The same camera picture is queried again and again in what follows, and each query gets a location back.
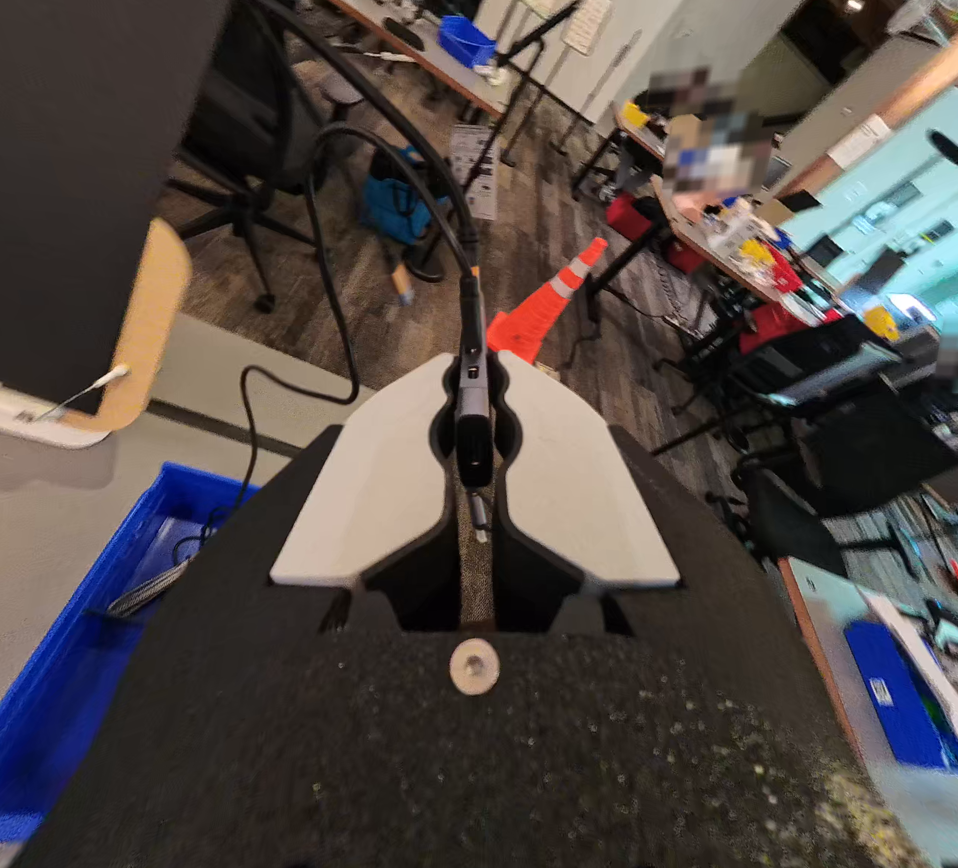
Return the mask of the orange traffic cone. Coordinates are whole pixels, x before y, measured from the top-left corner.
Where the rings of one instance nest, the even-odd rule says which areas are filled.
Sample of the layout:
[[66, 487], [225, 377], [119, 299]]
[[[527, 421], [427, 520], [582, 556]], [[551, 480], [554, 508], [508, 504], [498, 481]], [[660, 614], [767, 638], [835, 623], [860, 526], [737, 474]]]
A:
[[546, 335], [556, 325], [606, 249], [607, 241], [596, 237], [583, 252], [513, 311], [497, 312], [486, 329], [488, 349], [511, 352], [533, 364]]

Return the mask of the blue box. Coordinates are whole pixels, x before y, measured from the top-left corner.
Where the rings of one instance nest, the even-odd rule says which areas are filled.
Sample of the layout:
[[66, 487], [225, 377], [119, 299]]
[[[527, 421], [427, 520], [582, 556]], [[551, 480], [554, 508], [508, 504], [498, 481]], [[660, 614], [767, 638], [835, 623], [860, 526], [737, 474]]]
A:
[[857, 620], [844, 635], [895, 760], [956, 775], [956, 731], [890, 629]]

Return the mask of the black wood-rimmed board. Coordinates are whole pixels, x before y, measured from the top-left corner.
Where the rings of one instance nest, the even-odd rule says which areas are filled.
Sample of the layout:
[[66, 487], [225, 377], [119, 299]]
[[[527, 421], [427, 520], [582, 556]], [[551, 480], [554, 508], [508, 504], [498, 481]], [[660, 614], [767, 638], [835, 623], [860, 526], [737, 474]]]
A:
[[2, 388], [59, 404], [115, 365], [229, 0], [1, 0]]

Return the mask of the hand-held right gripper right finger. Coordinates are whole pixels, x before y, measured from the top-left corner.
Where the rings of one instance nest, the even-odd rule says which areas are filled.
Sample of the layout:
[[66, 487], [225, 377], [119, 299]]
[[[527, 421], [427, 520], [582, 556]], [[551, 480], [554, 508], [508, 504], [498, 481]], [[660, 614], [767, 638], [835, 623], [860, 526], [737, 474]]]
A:
[[677, 586], [677, 565], [605, 420], [515, 354], [496, 360], [520, 436], [503, 490], [518, 533], [570, 563], [590, 588]]

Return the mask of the black office chair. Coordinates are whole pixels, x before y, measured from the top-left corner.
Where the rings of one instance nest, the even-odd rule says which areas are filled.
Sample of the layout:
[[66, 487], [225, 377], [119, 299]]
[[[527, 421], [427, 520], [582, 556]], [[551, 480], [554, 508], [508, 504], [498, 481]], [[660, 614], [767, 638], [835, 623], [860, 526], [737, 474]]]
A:
[[316, 248], [312, 237], [269, 213], [275, 196], [320, 189], [331, 150], [316, 144], [322, 127], [345, 122], [363, 95], [332, 72], [319, 91], [329, 111], [317, 108], [293, 69], [280, 21], [255, 0], [234, 0], [176, 159], [208, 182], [168, 178], [167, 186], [207, 211], [177, 229], [189, 240], [229, 228], [255, 266], [261, 292], [255, 307], [276, 307], [256, 228]]

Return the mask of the cluttered wooden table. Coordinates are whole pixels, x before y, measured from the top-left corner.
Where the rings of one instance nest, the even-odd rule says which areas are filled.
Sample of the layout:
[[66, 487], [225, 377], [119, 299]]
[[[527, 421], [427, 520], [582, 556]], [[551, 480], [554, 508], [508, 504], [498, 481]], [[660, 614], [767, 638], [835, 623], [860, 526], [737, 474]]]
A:
[[709, 217], [693, 223], [679, 211], [660, 177], [653, 176], [650, 185], [671, 233], [688, 250], [763, 303], [783, 306], [804, 326], [814, 327], [828, 320], [826, 312], [809, 307], [794, 291], [779, 287], [773, 248], [765, 244], [763, 221], [749, 206], [733, 212], [729, 220]]

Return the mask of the dark grey usb hub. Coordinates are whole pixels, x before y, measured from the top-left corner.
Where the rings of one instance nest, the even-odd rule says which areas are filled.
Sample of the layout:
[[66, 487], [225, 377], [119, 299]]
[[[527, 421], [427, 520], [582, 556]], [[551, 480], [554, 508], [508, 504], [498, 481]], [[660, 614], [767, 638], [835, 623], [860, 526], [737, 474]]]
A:
[[487, 359], [483, 350], [461, 349], [453, 415], [456, 464], [463, 488], [485, 488], [493, 476], [493, 423]]

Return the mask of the white board bracket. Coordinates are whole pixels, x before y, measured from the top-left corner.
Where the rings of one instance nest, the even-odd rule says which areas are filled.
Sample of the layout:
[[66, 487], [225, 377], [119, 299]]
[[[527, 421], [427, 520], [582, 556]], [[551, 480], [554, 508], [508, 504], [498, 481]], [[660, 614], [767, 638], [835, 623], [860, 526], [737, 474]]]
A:
[[40, 418], [47, 409], [41, 400], [1, 387], [1, 436], [64, 449], [85, 450], [101, 443], [110, 431], [67, 425], [62, 414]]

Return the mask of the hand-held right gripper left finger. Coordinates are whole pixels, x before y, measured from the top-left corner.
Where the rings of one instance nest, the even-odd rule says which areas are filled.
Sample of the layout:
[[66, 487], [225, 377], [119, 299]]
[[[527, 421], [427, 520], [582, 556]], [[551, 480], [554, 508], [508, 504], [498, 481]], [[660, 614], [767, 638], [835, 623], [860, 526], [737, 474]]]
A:
[[440, 523], [448, 471], [432, 430], [452, 363], [440, 353], [352, 412], [273, 563], [273, 583], [351, 589]]

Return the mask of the long grey table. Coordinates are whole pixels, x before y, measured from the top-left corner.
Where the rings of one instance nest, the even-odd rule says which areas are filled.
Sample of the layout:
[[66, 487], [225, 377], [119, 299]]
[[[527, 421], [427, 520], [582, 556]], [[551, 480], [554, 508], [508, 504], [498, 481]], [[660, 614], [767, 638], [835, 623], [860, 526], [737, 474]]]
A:
[[498, 120], [509, 104], [511, 83], [492, 84], [474, 70], [462, 65], [440, 45], [439, 27], [430, 19], [414, 22], [410, 32], [422, 42], [418, 49], [402, 36], [393, 33], [385, 22], [399, 20], [395, 7], [376, 0], [324, 0], [335, 11], [357, 23], [366, 32], [393, 51], [401, 53], [424, 70], [436, 83], [444, 84], [475, 110]]

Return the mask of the blue plastic bin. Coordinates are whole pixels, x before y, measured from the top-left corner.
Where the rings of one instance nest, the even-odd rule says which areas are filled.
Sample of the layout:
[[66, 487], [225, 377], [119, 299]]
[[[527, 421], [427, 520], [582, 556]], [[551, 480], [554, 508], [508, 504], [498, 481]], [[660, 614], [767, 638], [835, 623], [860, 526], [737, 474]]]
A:
[[107, 613], [123, 594], [185, 563], [231, 514], [240, 481], [164, 463], [2, 697], [1, 841], [27, 841], [87, 755], [159, 606]]

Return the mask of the teal bag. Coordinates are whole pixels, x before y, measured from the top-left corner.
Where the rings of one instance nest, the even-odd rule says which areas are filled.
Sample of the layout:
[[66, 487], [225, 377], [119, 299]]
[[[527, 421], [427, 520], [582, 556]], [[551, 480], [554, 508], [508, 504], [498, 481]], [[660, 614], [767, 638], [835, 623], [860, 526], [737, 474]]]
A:
[[361, 217], [381, 235], [405, 246], [425, 239], [432, 216], [393, 156], [377, 149], [363, 183]]

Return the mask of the small blue bin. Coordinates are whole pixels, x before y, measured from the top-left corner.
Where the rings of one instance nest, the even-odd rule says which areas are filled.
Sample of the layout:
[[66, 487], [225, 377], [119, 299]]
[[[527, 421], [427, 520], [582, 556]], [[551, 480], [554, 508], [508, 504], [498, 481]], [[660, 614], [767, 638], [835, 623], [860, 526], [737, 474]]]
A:
[[437, 41], [453, 60], [470, 70], [490, 65], [496, 53], [496, 42], [460, 14], [442, 17]]

